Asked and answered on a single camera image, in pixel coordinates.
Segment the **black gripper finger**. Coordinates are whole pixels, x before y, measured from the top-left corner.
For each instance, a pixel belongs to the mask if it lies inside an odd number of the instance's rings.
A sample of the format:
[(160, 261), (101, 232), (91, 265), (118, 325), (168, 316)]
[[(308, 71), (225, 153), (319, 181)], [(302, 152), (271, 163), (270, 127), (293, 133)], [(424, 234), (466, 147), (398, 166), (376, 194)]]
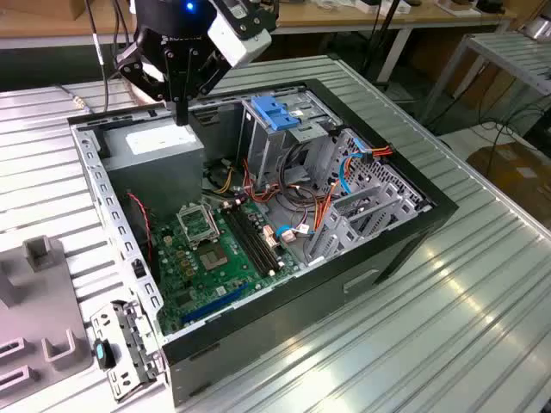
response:
[(182, 98), (179, 102), (179, 125), (189, 123), (189, 103), (197, 97), (206, 96), (231, 69), (226, 58), (218, 51), (209, 54), (198, 49), (189, 51), (183, 79)]
[(170, 82), (166, 76), (157, 80), (145, 71), (142, 55), (136, 42), (115, 56), (115, 68), (128, 82), (155, 102), (163, 101), (175, 123), (180, 124), (180, 102), (173, 100)]

